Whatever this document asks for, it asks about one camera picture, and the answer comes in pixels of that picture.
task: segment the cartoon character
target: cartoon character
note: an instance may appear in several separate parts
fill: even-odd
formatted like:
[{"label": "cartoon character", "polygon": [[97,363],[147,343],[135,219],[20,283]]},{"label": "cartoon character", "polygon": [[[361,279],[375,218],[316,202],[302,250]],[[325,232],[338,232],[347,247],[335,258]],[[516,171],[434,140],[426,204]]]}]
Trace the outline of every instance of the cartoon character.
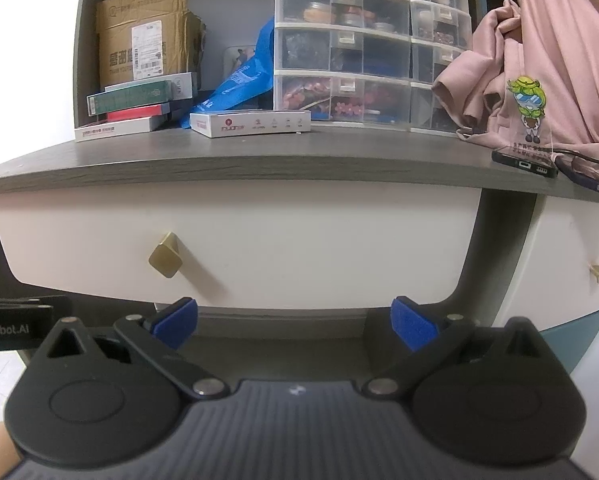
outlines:
[{"label": "cartoon character", "polygon": [[539,81],[523,75],[515,81],[508,81],[507,88],[515,95],[521,122],[526,127],[526,142],[539,144],[539,124],[546,107],[546,94],[540,88]]}]

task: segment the gray wooden desk top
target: gray wooden desk top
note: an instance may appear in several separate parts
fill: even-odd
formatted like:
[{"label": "gray wooden desk top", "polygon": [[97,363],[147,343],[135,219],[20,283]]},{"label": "gray wooden desk top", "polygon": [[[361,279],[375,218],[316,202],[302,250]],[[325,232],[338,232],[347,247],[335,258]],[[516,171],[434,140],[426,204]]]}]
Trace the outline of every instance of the gray wooden desk top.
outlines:
[{"label": "gray wooden desk top", "polygon": [[517,190],[599,202],[563,175],[491,161],[451,137],[322,128],[308,134],[207,139],[190,130],[65,142],[0,164],[0,193],[137,182],[362,180]]}]

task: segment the pink cloth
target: pink cloth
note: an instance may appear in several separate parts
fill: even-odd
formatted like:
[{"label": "pink cloth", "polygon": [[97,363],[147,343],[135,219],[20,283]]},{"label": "pink cloth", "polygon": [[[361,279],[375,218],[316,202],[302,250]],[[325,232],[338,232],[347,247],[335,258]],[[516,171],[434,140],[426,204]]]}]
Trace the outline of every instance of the pink cloth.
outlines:
[{"label": "pink cloth", "polygon": [[507,82],[540,81],[555,148],[599,159],[599,0],[505,0],[486,14],[462,53],[433,90],[457,124],[485,134],[469,142],[501,148],[524,141]]}]

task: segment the drawer handle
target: drawer handle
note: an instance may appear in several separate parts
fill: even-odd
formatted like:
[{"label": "drawer handle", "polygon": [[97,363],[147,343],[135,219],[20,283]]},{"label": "drawer handle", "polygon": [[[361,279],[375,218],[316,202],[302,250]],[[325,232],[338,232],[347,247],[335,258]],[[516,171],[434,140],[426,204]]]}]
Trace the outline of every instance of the drawer handle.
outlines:
[{"label": "drawer handle", "polygon": [[591,274],[595,276],[597,283],[599,283],[599,265],[591,265]]},{"label": "drawer handle", "polygon": [[172,278],[180,270],[182,257],[177,250],[177,236],[175,233],[168,233],[159,242],[148,258],[148,263],[166,278]]}]

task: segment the flat white box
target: flat white box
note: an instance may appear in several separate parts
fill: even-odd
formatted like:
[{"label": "flat white box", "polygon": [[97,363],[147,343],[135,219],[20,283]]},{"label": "flat white box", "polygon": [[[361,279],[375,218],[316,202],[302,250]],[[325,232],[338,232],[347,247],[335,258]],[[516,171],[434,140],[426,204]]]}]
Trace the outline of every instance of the flat white box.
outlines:
[{"label": "flat white box", "polygon": [[119,135],[141,134],[152,132],[166,121],[166,116],[155,115],[152,117],[140,117],[138,119],[126,119],[125,121],[113,121],[107,123],[101,121],[95,124],[87,124],[74,129],[74,140],[102,139],[103,137],[116,137]]},{"label": "flat white box", "polygon": [[310,112],[234,110],[190,114],[190,127],[207,137],[309,132]]},{"label": "flat white box", "polygon": [[197,96],[197,74],[195,72],[182,72],[180,74],[159,75],[147,79],[138,79],[137,81],[128,81],[117,85],[106,86],[103,91],[110,92],[120,88],[142,85],[148,82],[170,81],[172,82],[172,100],[192,99]]}]

